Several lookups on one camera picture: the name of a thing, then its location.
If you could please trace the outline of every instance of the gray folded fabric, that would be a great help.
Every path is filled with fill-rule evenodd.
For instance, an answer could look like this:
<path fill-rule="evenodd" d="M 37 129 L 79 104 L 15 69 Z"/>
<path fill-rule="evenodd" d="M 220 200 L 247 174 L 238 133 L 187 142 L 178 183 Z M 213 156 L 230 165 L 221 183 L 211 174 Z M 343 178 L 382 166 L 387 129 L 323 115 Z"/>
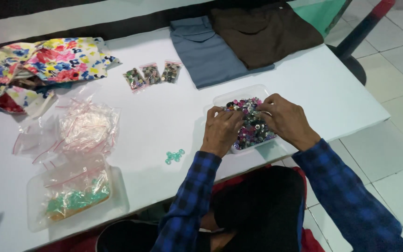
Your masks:
<path fill-rule="evenodd" d="M 171 21 L 171 39 L 197 88 L 274 69 L 247 70 L 232 49 L 214 32 L 207 16 Z"/>

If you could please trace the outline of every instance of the plastic container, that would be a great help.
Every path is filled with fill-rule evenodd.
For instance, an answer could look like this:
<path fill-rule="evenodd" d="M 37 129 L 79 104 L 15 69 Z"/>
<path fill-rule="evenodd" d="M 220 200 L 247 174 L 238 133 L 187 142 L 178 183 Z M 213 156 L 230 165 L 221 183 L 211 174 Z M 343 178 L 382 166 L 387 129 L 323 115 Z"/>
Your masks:
<path fill-rule="evenodd" d="M 212 102 L 213 102 L 214 106 L 221 107 L 221 106 L 225 106 L 228 102 L 231 102 L 233 100 L 249 99 L 251 97 L 257 97 L 257 98 L 261 99 L 262 101 L 264 101 L 268 96 L 270 96 L 270 91 L 267 89 L 267 87 L 262 84 L 257 84 L 257 85 L 245 87 L 243 89 L 239 89 L 236 91 L 232 91 L 232 92 L 229 92 L 226 94 L 219 95 L 216 98 L 214 98 L 214 100 Z M 267 144 L 267 143 L 272 143 L 272 142 L 274 142 L 274 140 L 275 139 L 273 138 L 268 141 L 258 143 L 254 146 L 250 146 L 250 147 L 242 149 L 242 150 L 238 150 L 238 149 L 234 148 L 234 146 L 231 146 L 231 152 L 234 154 L 241 154 L 241 153 L 253 150 L 257 146 L 261 146 L 261 145 Z"/>
<path fill-rule="evenodd" d="M 102 153 L 37 175 L 27 183 L 27 226 L 38 232 L 110 200 L 111 167 Z"/>

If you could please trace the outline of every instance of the black pants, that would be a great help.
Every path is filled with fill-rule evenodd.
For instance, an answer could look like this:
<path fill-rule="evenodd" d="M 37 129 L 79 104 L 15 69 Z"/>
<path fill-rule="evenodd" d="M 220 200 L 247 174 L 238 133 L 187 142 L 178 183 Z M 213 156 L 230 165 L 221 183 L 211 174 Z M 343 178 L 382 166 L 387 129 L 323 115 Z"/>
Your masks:
<path fill-rule="evenodd" d="M 216 223 L 237 234 L 223 252 L 300 251 L 298 223 L 304 218 L 304 182 L 293 169 L 273 166 L 224 188 L 211 202 Z M 107 227 L 97 252 L 148 252 L 157 225 L 124 220 Z M 199 232 L 197 251 L 210 251 L 210 233 Z"/>

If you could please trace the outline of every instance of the black strip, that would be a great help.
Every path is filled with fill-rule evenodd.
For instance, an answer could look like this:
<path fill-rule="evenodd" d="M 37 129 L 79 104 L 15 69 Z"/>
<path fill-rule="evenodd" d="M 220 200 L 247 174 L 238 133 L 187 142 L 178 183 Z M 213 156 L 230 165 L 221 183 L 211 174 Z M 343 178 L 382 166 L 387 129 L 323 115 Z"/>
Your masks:
<path fill-rule="evenodd" d="M 0 0 L 0 19 L 105 0 Z"/>
<path fill-rule="evenodd" d="M 169 26 L 170 21 L 183 18 L 196 18 L 208 15 L 213 8 L 257 8 L 265 4 L 280 2 L 278 0 L 215 0 L 207 3 L 193 4 L 189 6 L 167 9 L 139 17 L 131 17 L 124 20 L 101 23 L 91 26 L 83 26 L 66 31 L 58 31 L 45 35 L 10 41 L 0 44 L 0 48 L 18 42 L 34 43 L 37 41 L 56 38 L 76 37 L 102 37 L 104 40 L 117 39 L 133 34 L 151 32 L 159 28 Z"/>

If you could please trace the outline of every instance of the hand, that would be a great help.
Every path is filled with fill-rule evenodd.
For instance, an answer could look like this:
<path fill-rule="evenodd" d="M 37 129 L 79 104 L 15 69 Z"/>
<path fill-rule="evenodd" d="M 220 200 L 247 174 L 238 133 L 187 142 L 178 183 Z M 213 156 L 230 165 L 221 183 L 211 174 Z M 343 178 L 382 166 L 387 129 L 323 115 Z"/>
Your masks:
<path fill-rule="evenodd" d="M 257 109 L 262 111 L 259 115 L 272 132 L 300 151 L 310 149 L 321 140 L 321 137 L 309 126 L 303 108 L 289 102 L 279 94 L 267 97 Z"/>
<path fill-rule="evenodd" d="M 214 106 L 208 110 L 205 136 L 200 150 L 223 158 L 237 140 L 237 133 L 243 124 L 242 117 L 243 112 L 223 111 L 221 107 Z"/>

